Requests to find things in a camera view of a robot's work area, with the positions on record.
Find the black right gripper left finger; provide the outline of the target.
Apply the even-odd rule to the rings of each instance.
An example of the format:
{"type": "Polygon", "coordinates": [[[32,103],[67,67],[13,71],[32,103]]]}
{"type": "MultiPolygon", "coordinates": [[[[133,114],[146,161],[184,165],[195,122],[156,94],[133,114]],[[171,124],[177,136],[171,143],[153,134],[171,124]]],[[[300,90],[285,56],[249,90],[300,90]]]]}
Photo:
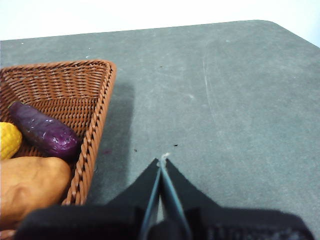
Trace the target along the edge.
{"type": "Polygon", "coordinates": [[[156,222],[160,168],[154,159],[106,204],[54,205],[35,210],[19,225],[16,240],[139,240],[156,222]]]}

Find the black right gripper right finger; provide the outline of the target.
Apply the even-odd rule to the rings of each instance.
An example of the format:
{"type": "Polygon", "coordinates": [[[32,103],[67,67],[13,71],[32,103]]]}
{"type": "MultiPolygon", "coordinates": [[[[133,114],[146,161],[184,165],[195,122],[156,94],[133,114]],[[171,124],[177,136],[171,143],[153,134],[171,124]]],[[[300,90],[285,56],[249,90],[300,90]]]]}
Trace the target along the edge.
{"type": "Polygon", "coordinates": [[[223,207],[197,189],[169,159],[161,160],[164,199],[188,240],[312,240],[297,215],[274,209],[223,207]]]}

